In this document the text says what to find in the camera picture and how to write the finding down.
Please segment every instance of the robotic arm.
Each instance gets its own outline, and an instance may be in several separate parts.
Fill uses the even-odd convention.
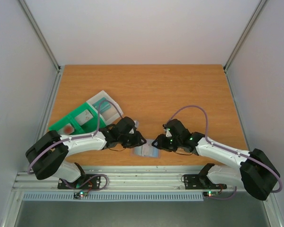
[[[275,175],[280,177],[273,164],[259,149],[250,152],[213,142],[199,132],[190,133],[177,119],[169,121],[163,128],[166,134],[159,135],[152,146],[169,152],[182,148],[187,153],[210,157],[227,165],[207,164],[199,174],[200,183],[204,187],[209,182],[244,187],[256,199],[266,200],[278,181]]]
[[[113,148],[118,143],[123,148],[134,148],[145,144],[146,139],[137,131],[135,122],[124,117],[116,125],[77,136],[49,131],[26,152],[26,157],[38,180],[55,176],[76,186],[82,185],[88,177],[79,164],[64,159],[83,151]]]

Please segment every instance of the wooden tabletop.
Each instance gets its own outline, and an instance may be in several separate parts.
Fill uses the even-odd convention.
[[[209,136],[228,146],[246,149],[239,119],[221,65],[67,65],[65,66],[50,124],[86,102],[101,90],[138,120],[146,139],[163,133],[171,115],[185,105],[199,105],[208,113]],[[177,117],[190,132],[204,133],[205,118],[195,108]],[[87,151],[67,158],[82,166],[205,165],[218,162],[196,155],[166,151],[160,158],[134,156],[130,149]]]

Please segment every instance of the gray floor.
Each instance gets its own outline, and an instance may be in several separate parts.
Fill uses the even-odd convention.
[[[24,201],[17,227],[267,227],[263,202],[238,193],[229,201]]]

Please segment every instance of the white wall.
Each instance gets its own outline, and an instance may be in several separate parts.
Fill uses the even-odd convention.
[[[225,64],[259,0],[27,0],[64,64]]]
[[[0,1],[0,222],[55,74],[18,2]]]
[[[248,143],[284,183],[284,0],[270,0],[229,69]],[[276,194],[284,216],[284,189]]]

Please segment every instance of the purple cable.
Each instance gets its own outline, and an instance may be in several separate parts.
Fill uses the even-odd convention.
[[[79,189],[80,187],[82,187],[83,185],[85,185],[88,181],[90,181],[91,179],[93,179],[93,178],[95,178],[95,177],[98,177],[98,176],[104,177],[106,182],[105,182],[105,185],[104,185],[102,188],[99,188],[99,189],[91,189],[91,190],[90,190],[90,191],[95,192],[95,191],[101,191],[101,190],[103,190],[103,189],[105,189],[105,188],[107,187],[107,185],[108,185],[108,177],[107,177],[105,174],[93,175],[93,176],[90,177],[86,182],[84,182],[83,184],[81,184],[78,188],[71,187],[70,184],[69,184],[66,180],[64,180],[64,179],[62,179],[62,180],[63,180],[63,182],[65,183],[65,185],[68,186],[69,188],[71,188],[71,189]]]
[[[206,140],[209,144],[211,144],[211,145],[213,145],[213,146],[215,146],[215,147],[217,147],[217,148],[221,148],[221,149],[223,149],[223,150],[226,150],[226,151],[228,151],[228,152],[230,152],[230,153],[232,153],[232,154],[245,157],[245,158],[247,158],[247,159],[249,159],[249,160],[251,160],[251,161],[257,163],[258,165],[264,167],[265,169],[267,169],[272,175],[274,175],[274,177],[275,177],[275,178],[277,179],[277,181],[279,182],[279,188],[278,188],[277,190],[271,191],[272,193],[280,192],[280,191],[283,189],[283,184],[282,184],[281,178],[280,178],[270,167],[268,167],[267,165],[263,164],[262,162],[259,162],[258,160],[254,159],[254,158],[252,158],[252,157],[249,157],[249,156],[244,155],[244,154],[241,154],[241,153],[239,154],[239,153],[238,153],[237,151],[235,151],[235,150],[231,150],[231,149],[226,148],[226,147],[223,147],[223,146],[221,146],[221,145],[214,144],[214,143],[213,143],[213,140],[210,141],[210,140],[208,139],[208,137],[207,137],[207,134],[208,134],[208,116],[207,116],[206,111],[205,111],[202,107],[200,107],[200,106],[198,106],[198,105],[187,105],[187,106],[184,106],[184,107],[180,108],[178,111],[176,111],[176,112],[172,115],[172,117],[167,121],[167,123],[168,123],[170,120],[172,120],[181,110],[186,109],[186,108],[189,108],[189,107],[198,108],[199,110],[201,110],[201,111],[204,113],[204,116],[205,116],[205,140]]]
[[[226,197],[226,198],[219,198],[219,197],[209,197],[207,196],[207,198],[209,199],[213,199],[213,200],[230,200],[232,199],[233,197],[235,197],[235,195],[237,194],[237,187],[235,187],[235,190],[233,191],[233,194],[231,194],[231,196],[229,197]]]
[[[97,123],[97,128],[95,130],[94,133],[91,133],[89,135],[85,135],[85,136],[76,136],[76,137],[71,137],[71,140],[80,140],[80,139],[86,139],[86,138],[90,138],[90,137],[94,137],[98,132],[99,132],[99,129],[100,129],[100,108],[101,108],[101,105],[102,103],[104,102],[108,102],[110,103],[118,112],[118,114],[120,115],[121,118],[122,115],[120,113],[120,111],[118,110],[118,108],[116,107],[116,105],[114,103],[112,103],[111,101],[108,101],[108,100],[103,100],[99,103],[99,107],[98,107],[98,123]],[[30,172],[31,169],[33,168],[34,164],[44,155],[46,154],[50,149],[56,147],[57,145],[59,145],[60,143],[64,143],[66,141],[69,141],[70,139],[67,138],[67,139],[63,139],[63,140],[60,140],[58,142],[55,142],[53,143],[52,145],[50,145],[48,148],[46,148],[44,151],[42,151],[32,162],[31,164],[28,166],[28,169],[27,169],[27,173],[28,174],[33,174],[34,172]]]

